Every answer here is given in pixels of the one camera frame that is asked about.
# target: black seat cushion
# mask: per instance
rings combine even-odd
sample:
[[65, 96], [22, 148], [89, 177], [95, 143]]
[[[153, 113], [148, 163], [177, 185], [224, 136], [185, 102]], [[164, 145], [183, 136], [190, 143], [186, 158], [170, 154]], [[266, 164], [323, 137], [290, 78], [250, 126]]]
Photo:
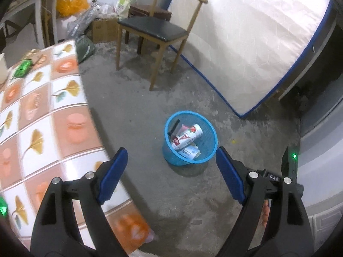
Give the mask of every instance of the black seat cushion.
[[187, 35], [187, 31], [166, 20], [150, 16], [137, 16], [118, 20], [118, 23], [168, 42]]

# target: cardboard box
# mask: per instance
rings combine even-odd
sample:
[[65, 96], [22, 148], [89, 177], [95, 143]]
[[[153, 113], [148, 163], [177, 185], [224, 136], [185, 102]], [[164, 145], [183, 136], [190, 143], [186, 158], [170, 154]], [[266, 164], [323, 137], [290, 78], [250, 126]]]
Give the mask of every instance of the cardboard box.
[[117, 18], [98, 19], [92, 22], [93, 43], [114, 41], [118, 37]]

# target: blue trash can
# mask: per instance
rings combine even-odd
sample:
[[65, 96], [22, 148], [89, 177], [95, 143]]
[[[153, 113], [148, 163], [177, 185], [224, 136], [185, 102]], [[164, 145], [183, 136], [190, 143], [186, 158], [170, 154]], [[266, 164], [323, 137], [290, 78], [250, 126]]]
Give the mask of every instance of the blue trash can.
[[[182, 124], [186, 126], [192, 126], [198, 124], [203, 134], [201, 137], [197, 138], [194, 143], [198, 146], [200, 150], [200, 155], [194, 160], [189, 160], [181, 156], [177, 151], [175, 151], [170, 144], [170, 137], [168, 132], [174, 126], [177, 120], [180, 120], [179, 126], [176, 128], [174, 134], [177, 133], [178, 129]], [[203, 116], [192, 111], [180, 111], [173, 114], [168, 120], [164, 127], [164, 144], [162, 148], [163, 156], [172, 165], [182, 166], [187, 164], [201, 164], [210, 160], [218, 147], [217, 133], [215, 132], [212, 124]]]

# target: wooden chair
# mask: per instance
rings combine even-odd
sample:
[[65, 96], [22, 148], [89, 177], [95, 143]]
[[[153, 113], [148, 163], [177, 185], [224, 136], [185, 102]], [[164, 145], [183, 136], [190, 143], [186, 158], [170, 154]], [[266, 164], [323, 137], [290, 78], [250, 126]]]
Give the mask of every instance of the wooden chair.
[[185, 47], [187, 38], [189, 36], [189, 33], [192, 30], [194, 22], [198, 16], [199, 10], [203, 3], [204, 4], [208, 3], [207, 0], [198, 0], [198, 1], [199, 1], [198, 6], [195, 9], [195, 12], [192, 16], [192, 19], [188, 25], [187, 30], [175, 24], [172, 24], [166, 20], [160, 20], [153, 17], [157, 0], [153, 1], [149, 16], [144, 16], [144, 17], [137, 16], [137, 17], [126, 18], [123, 20], [118, 20], [118, 40], [117, 40], [117, 57], [116, 57], [117, 70], [119, 70], [120, 46], [121, 46], [121, 37], [122, 37], [123, 30], [126, 30], [127, 32], [130, 32], [130, 33], [137, 34], [140, 37], [143, 37], [144, 39], [147, 39], [152, 42], [155, 42], [156, 44], [159, 44], [160, 48], [158, 51], [158, 56], [156, 58], [155, 66], [153, 68], [151, 79], [150, 79], [150, 91], [151, 91], [156, 81], [158, 68], [161, 64], [164, 51], [169, 45], [182, 40], [181, 46], [174, 60], [171, 72], [175, 69], [178, 58], [180, 57], [182, 50]]

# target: metal bolt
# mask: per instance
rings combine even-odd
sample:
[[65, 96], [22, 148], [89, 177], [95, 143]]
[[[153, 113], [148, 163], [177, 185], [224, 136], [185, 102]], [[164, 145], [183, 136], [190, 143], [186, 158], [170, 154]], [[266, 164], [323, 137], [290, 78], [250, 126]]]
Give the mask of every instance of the metal bolt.
[[60, 178], [59, 177], [56, 177], [56, 178], [53, 178], [52, 180], [52, 183], [55, 185], [55, 184], [58, 184], [60, 182]]
[[290, 178], [288, 178], [288, 177], [284, 178], [283, 181], [284, 181], [286, 184], [288, 184], [288, 185], [289, 185], [290, 183], [292, 183], [292, 180], [291, 180]]
[[92, 179], [92, 178], [94, 178], [94, 173], [93, 172], [88, 172], [88, 173], [86, 173], [86, 179]]
[[255, 171], [251, 171], [251, 172], [249, 173], [249, 176], [250, 176], [250, 178], [256, 179], [256, 178], [258, 177], [258, 173], [255, 172]]

